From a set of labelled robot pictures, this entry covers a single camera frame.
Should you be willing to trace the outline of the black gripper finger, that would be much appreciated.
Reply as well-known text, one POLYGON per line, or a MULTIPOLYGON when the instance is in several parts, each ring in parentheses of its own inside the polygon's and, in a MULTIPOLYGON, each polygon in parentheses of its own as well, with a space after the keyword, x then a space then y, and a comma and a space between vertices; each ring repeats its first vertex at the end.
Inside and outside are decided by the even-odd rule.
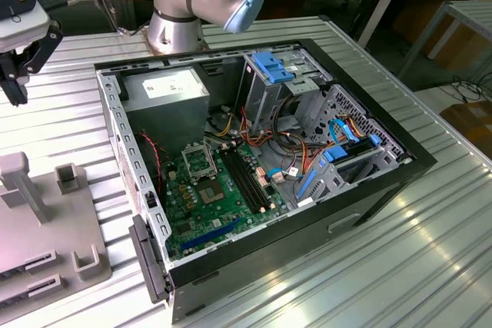
POLYGON ((29 72, 26 77, 20 77, 18 79, 4 78, 1 73, 1 89, 12 105, 19 106, 28 102, 27 90, 21 82, 23 81, 26 84, 30 74, 38 73, 42 69, 62 39, 63 34, 60 24, 57 21, 50 21, 47 35, 44 38, 32 42, 23 50, 28 51, 31 55, 29 65, 32 67, 32 72, 29 72))

